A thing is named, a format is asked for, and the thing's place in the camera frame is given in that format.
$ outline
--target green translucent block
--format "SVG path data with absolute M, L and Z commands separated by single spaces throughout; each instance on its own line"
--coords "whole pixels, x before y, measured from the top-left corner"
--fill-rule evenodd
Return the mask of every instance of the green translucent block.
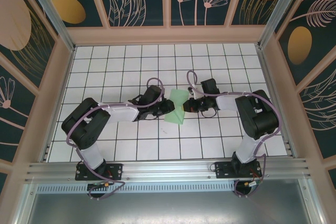
M 183 124 L 184 111 L 183 103 L 189 99 L 189 92 L 185 90 L 172 89 L 169 100 L 174 102 L 175 110 L 165 115 L 165 122 Z

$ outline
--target purple cable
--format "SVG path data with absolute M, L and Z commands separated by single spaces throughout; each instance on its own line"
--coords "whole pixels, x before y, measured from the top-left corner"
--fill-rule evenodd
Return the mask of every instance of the purple cable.
M 103 196 L 99 197 L 99 198 L 93 198 L 91 196 L 91 192 L 92 190 L 94 190 L 96 187 L 92 188 L 91 190 L 89 190 L 89 196 L 91 197 L 91 199 L 95 199 L 95 200 L 99 200 L 99 199 L 106 199 L 107 197 L 111 196 L 112 194 L 114 194 L 117 190 L 119 190 L 121 187 L 123 187 L 125 185 L 125 182 L 124 181 L 120 181 L 120 180 L 113 180 L 113 179 L 110 179 L 110 178 L 105 178 L 101 175 L 99 175 L 98 173 L 96 173 L 89 165 L 88 163 L 84 160 L 81 152 L 77 149 L 77 146 L 76 144 L 72 144 L 70 143 L 70 136 L 72 135 L 72 133 L 74 132 L 74 130 L 76 129 L 76 127 L 88 116 L 90 115 L 91 113 L 93 113 L 94 111 L 96 110 L 99 110 L 99 109 L 104 109 L 104 108 L 112 108 L 112 107 L 120 107 L 120 106 L 124 106 L 124 107 L 132 107 L 132 108 L 147 108 L 147 107 L 150 107 L 154 104 L 156 104 L 160 99 L 161 97 L 163 96 L 164 94 L 164 86 L 163 86 L 163 83 L 160 79 L 158 78 L 150 78 L 147 83 L 146 83 L 146 86 L 148 87 L 148 84 L 151 80 L 157 80 L 159 83 L 160 83 L 160 86 L 161 86 L 161 93 L 159 95 L 159 97 L 154 101 L 154 102 L 151 102 L 150 104 L 147 104 L 147 105 L 134 105 L 134 104 L 127 104 L 127 103 L 110 103 L 110 104 L 104 104 L 104 105 L 99 105 L 91 110 L 89 110 L 87 113 L 85 113 L 74 125 L 73 127 L 71 128 L 71 130 L 69 131 L 68 135 L 67 135 L 67 138 L 66 138 L 66 142 L 68 145 L 72 146 L 75 148 L 79 158 L 83 161 L 83 163 L 85 164 L 85 166 L 87 167 L 87 169 L 92 172 L 92 174 L 96 175 L 97 177 L 101 178 L 102 180 L 105 180 L 105 181 L 108 181 L 108 182 L 112 182 L 112 183 L 120 183 L 121 185 L 118 186 L 115 190 L 113 190 L 112 192 L 108 193 L 108 194 L 104 194 Z
M 277 116 L 278 118 L 278 122 L 279 122 L 279 126 L 278 126 L 278 129 L 276 131 L 274 131 L 272 134 L 270 135 L 267 135 L 265 136 L 260 142 L 259 144 L 257 145 L 255 151 L 253 152 L 253 156 L 255 158 L 264 158 L 264 167 L 262 168 L 262 171 L 263 171 L 263 174 L 262 174 L 262 177 L 260 178 L 261 181 L 264 180 L 264 176 L 265 176 L 265 170 L 266 170 L 266 154 L 262 155 L 262 156 L 256 156 L 257 153 L 258 153 L 258 150 L 260 149 L 261 145 L 267 140 L 269 139 L 270 137 L 272 136 L 275 136 L 276 134 L 278 134 L 278 132 L 281 131 L 281 127 L 282 127 L 282 120 L 281 120 L 281 116 L 280 116 L 280 113 L 278 112 L 277 108 L 272 104 L 270 103 L 269 101 L 267 101 L 265 98 L 257 95 L 257 94 L 254 94 L 254 93 L 250 93 L 250 92 L 226 92 L 226 93 L 222 93 L 222 94 L 206 94 L 206 93 L 203 93 L 201 91 L 198 91 L 196 88 L 193 87 L 193 85 L 191 84 L 190 80 L 189 80 L 189 74 L 190 73 L 193 73 L 194 75 L 194 80 L 195 80 L 195 85 L 197 84 L 197 74 L 195 73 L 195 71 L 193 70 L 189 70 L 187 72 L 187 81 L 188 81 L 188 84 L 189 86 L 197 93 L 201 94 L 201 95 L 206 95 L 208 97 L 220 97 L 222 95 L 250 95 L 250 96 L 253 96 L 253 97 L 256 97 L 258 99 L 261 99 L 262 101 L 264 101 L 267 105 L 269 105 L 272 110 L 274 111 L 275 115 Z M 234 193 L 235 195 L 241 197 L 241 196 L 244 196 L 242 193 L 238 192 L 236 187 L 237 187 L 237 184 L 239 182 L 239 179 L 237 181 L 235 181 L 235 185 L 234 185 Z M 257 188 L 252 192 L 250 193 L 249 195 L 253 195 L 256 191 L 257 191 Z

